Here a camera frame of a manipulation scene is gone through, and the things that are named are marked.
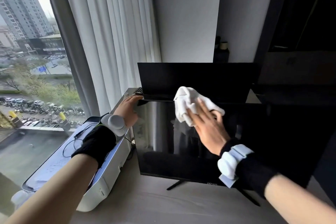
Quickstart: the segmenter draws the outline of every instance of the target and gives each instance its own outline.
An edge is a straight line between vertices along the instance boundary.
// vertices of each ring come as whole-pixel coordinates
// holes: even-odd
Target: black monitor
[[[138,63],[144,98],[173,100],[180,86],[212,101],[245,103],[259,71],[255,63]]]
[[[238,127],[242,144],[300,186],[308,185],[334,133],[335,108],[218,105],[225,110],[223,122],[231,137]],[[135,110],[139,120],[133,132],[141,174],[224,186],[218,178],[219,157],[204,147],[194,128],[177,121],[174,102],[142,100]],[[250,189],[241,180],[234,187]]]

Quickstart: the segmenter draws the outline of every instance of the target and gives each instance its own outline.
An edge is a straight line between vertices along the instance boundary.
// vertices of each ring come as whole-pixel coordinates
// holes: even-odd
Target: monitor leg
[[[169,188],[167,188],[167,190],[172,190],[173,188],[175,188],[176,186],[182,184],[182,183],[185,183],[185,181],[178,181],[178,182],[175,182],[173,185],[171,185]]]
[[[258,203],[257,200],[255,200],[253,197],[251,197],[249,194],[247,194],[244,190],[242,189],[237,189],[240,193],[242,193],[242,195],[244,197],[246,197],[248,200],[250,200],[253,204],[255,204],[256,206],[260,207],[260,204]]]

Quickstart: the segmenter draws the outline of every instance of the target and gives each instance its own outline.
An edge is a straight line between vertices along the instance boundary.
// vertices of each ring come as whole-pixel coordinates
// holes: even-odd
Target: white curtain
[[[141,86],[138,62],[161,62],[152,0],[69,0],[99,111]]]

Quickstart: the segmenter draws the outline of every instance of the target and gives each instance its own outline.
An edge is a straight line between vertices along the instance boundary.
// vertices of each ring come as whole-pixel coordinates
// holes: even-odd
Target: window
[[[58,113],[60,111],[64,112],[72,128],[86,120],[64,46],[61,41],[58,41],[59,38],[48,35],[50,32],[46,29],[44,20],[41,20],[41,18],[46,18],[46,16],[48,20],[55,20],[50,18],[53,17],[50,1],[12,0],[7,5],[3,0],[0,0],[0,9],[2,7],[8,8],[3,13],[6,14],[7,12],[6,16],[10,15],[11,9],[15,12],[18,11],[15,16],[18,17],[21,23],[18,23],[15,18],[8,18],[7,20],[11,21],[10,28],[19,43],[19,49],[15,50],[13,55],[16,52],[23,52],[23,54],[15,59],[10,58],[5,64],[0,64],[1,72],[10,74],[10,78],[0,76],[0,85],[2,87],[2,91],[0,91],[0,112],[3,114],[2,122],[0,122],[0,178],[5,178],[5,181],[9,182],[1,183],[0,185],[0,195],[5,190],[6,195],[9,196],[8,205],[2,198],[0,199],[0,223],[2,223],[3,218],[11,215],[14,210],[10,198],[16,191],[12,192],[10,189],[21,188],[24,181],[68,137],[64,131],[56,131],[57,129],[62,129]],[[29,14],[33,15],[32,21],[29,19]],[[31,38],[39,37],[45,38],[41,38],[40,41],[31,40]],[[50,46],[43,42],[47,39]],[[2,100],[4,96],[11,96],[17,102],[15,100],[11,102],[4,101]],[[26,99],[28,103],[20,103],[20,99]],[[34,101],[37,100],[44,103],[41,105],[40,102],[34,104]],[[32,131],[24,128],[14,128],[11,121],[13,117],[10,117],[9,111],[18,109],[21,110],[17,113],[19,120],[23,122],[36,120],[37,126],[30,126],[30,128],[43,127],[43,132],[40,130]],[[10,137],[7,137],[7,131],[10,131]]]

